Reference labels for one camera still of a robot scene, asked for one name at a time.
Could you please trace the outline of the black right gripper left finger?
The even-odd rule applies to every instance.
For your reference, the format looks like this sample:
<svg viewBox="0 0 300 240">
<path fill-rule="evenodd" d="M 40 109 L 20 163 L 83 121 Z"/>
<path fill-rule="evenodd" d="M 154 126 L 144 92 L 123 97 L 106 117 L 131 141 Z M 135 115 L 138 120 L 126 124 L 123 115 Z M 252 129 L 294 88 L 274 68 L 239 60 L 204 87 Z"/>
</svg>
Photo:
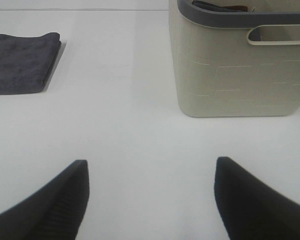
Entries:
<svg viewBox="0 0 300 240">
<path fill-rule="evenodd" d="M 0 213 L 0 240 L 74 240 L 90 196 L 86 160 L 75 160 L 55 178 Z"/>
</svg>

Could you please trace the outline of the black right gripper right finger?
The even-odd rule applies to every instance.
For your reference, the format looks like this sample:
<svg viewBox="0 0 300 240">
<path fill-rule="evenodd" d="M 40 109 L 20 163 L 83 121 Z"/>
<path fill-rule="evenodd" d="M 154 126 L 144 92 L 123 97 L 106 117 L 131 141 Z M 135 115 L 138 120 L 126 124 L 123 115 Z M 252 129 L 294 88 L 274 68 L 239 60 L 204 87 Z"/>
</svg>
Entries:
<svg viewBox="0 0 300 240">
<path fill-rule="evenodd" d="M 300 240 L 300 204 L 231 158 L 217 159 L 213 189 L 231 240 Z"/>
</svg>

